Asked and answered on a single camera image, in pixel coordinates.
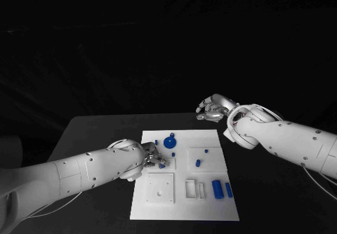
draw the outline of table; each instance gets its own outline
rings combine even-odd
[[[201,121],[197,113],[76,117],[50,161],[103,149],[125,138],[142,142],[143,130],[192,129],[218,130],[240,222],[130,220],[136,182],[119,179],[84,191],[55,213],[27,219],[12,233],[337,233],[335,199],[300,166],[271,155],[261,145],[248,150],[227,139],[227,119]],[[328,187],[323,178],[316,178]],[[74,197],[57,201],[40,215]]]

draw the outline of dark curtain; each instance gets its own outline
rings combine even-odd
[[[76,116],[194,112],[215,93],[336,131],[333,2],[123,4],[2,3],[2,134],[58,142]]]

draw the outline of blue oval object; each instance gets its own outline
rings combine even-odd
[[[227,183],[227,193],[228,193],[228,197],[234,197],[233,189],[231,189],[230,183]]]
[[[217,199],[222,199],[224,196],[224,188],[220,180],[212,181],[214,191],[215,191],[215,197]]]
[[[165,146],[172,149],[178,144],[178,141],[175,139],[175,134],[172,133],[171,136],[165,139]]]

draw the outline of robotic hand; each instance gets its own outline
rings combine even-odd
[[[204,107],[199,120],[220,122],[228,116],[225,136],[233,142],[247,149],[261,143],[271,154],[337,179],[337,135],[284,121],[266,107],[240,105],[220,94],[205,99],[198,113]]]
[[[0,169],[0,234],[9,234],[55,201],[117,178],[135,181],[143,168],[156,164],[168,164],[156,144],[125,139],[65,159]]]

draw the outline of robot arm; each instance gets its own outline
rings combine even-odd
[[[228,116],[225,136],[247,149],[261,143],[267,151],[297,165],[337,179],[337,135],[290,121],[276,121],[261,106],[240,105],[215,94],[199,105],[199,120]]]
[[[0,234],[9,234],[55,201],[117,178],[135,181],[145,167],[168,163],[153,142],[140,145],[125,139],[110,147],[29,167],[0,169]]]

